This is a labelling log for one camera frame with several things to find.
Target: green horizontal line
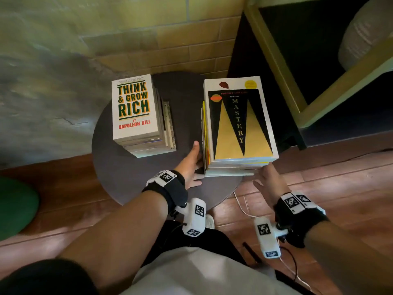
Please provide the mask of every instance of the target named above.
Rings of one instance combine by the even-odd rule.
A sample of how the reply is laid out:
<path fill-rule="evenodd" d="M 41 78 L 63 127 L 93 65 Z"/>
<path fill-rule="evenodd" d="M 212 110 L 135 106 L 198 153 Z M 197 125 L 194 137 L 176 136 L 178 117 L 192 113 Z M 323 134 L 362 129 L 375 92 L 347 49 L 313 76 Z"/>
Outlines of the green horizontal line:
<path fill-rule="evenodd" d="M 144 113 L 144 114 L 138 115 L 138 116 L 131 116 L 131 117 L 119 118 L 119 120 L 130 119 L 130 118 L 138 118 L 138 117 L 146 116 L 146 115 L 150 115 L 150 113 Z"/>
<path fill-rule="evenodd" d="M 143 80 L 143 81 L 138 81 L 138 82 L 132 82 L 132 83 L 120 84 L 120 85 L 117 85 L 117 86 L 120 87 L 120 86 L 124 86 L 124 85 L 135 84 L 135 83 L 141 83 L 141 82 L 145 82 L 145 80 Z"/>

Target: round table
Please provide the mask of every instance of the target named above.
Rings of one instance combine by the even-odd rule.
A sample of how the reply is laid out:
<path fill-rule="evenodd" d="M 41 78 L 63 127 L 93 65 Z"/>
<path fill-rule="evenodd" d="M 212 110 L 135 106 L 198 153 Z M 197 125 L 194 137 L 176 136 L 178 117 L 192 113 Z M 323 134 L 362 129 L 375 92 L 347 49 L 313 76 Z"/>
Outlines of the round table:
<path fill-rule="evenodd" d="M 164 169 L 174 169 L 189 153 L 194 140 L 202 151 L 200 110 L 204 100 L 202 75 L 189 72 L 168 72 L 153 75 L 153 82 L 163 100 L 169 101 L 172 112 L 176 152 L 136 158 L 112 139 L 112 102 L 98 119 L 91 151 L 98 180 L 118 203 L 135 198 L 146 181 Z M 207 210 L 226 199 L 242 177 L 206 177 L 202 185 L 188 190 L 189 198 L 206 202 Z"/>

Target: stack of books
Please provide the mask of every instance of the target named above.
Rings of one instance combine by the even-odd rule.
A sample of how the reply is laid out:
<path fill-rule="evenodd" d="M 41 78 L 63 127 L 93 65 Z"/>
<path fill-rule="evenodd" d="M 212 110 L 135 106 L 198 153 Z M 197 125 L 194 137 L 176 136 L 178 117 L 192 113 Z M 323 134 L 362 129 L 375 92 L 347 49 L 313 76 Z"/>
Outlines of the stack of books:
<path fill-rule="evenodd" d="M 259 77 L 206 79 L 201 109 L 205 176 L 247 176 L 278 158 Z"/>
<path fill-rule="evenodd" d="M 169 102 L 151 75 L 112 81 L 113 140 L 134 156 L 176 151 Z"/>

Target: green stool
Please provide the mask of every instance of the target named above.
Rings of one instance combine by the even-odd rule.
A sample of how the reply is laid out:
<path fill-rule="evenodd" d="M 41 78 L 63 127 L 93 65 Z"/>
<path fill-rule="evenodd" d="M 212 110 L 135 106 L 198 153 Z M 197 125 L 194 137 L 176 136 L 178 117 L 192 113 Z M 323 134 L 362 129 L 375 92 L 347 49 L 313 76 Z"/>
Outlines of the green stool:
<path fill-rule="evenodd" d="M 0 241 L 16 235 L 32 221 L 39 201 L 30 186 L 0 177 Z"/>

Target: white shoe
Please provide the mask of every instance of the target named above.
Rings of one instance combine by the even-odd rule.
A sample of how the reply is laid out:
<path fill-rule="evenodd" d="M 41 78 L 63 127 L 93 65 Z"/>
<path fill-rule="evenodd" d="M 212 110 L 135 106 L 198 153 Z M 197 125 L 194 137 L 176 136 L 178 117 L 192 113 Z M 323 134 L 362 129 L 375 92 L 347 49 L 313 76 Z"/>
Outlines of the white shoe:
<path fill-rule="evenodd" d="M 210 214 L 206 214 L 205 228 L 214 229 L 214 218 Z"/>

